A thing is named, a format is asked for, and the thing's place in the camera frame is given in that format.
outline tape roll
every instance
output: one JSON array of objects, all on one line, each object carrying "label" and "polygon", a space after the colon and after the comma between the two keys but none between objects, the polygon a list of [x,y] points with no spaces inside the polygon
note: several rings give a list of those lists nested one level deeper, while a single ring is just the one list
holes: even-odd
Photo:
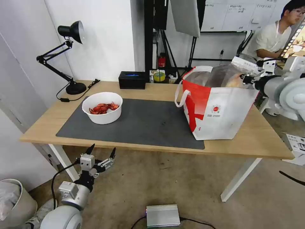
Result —
[{"label": "tape roll", "polygon": [[162,82],[162,81],[165,80],[165,73],[156,72],[156,73],[153,74],[153,79],[154,79],[154,81]]}]

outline white shirt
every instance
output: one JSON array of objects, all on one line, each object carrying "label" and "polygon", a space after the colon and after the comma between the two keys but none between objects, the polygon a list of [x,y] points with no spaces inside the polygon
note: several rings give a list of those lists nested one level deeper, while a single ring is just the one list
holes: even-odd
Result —
[{"label": "white shirt", "polygon": [[262,58],[256,55],[257,50],[265,49],[269,52],[277,52],[280,49],[284,49],[290,34],[290,27],[288,27],[283,34],[279,33],[278,21],[267,25],[264,29],[254,34],[243,53],[252,56],[257,60],[261,60]]}]

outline crayfish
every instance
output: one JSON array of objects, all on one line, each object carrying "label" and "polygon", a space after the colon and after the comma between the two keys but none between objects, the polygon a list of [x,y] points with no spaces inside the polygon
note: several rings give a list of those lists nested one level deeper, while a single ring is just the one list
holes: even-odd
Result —
[{"label": "crayfish", "polygon": [[116,110],[118,107],[119,105],[114,104],[114,102],[108,104],[100,103],[93,109],[89,108],[89,111],[92,115],[103,115],[107,113],[108,109]]}]

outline whiteboard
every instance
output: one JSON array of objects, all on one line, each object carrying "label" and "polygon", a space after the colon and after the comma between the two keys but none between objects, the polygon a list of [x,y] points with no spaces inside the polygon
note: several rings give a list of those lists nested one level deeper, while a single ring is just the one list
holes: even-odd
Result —
[{"label": "whiteboard", "polygon": [[281,18],[290,0],[206,0],[201,31],[257,30]]}]

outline printed logo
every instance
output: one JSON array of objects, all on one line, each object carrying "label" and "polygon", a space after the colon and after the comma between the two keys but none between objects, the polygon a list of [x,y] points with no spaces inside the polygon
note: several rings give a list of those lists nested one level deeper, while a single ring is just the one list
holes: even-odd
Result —
[{"label": "printed logo", "polygon": [[219,113],[221,106],[215,105],[212,108],[212,113]]}]

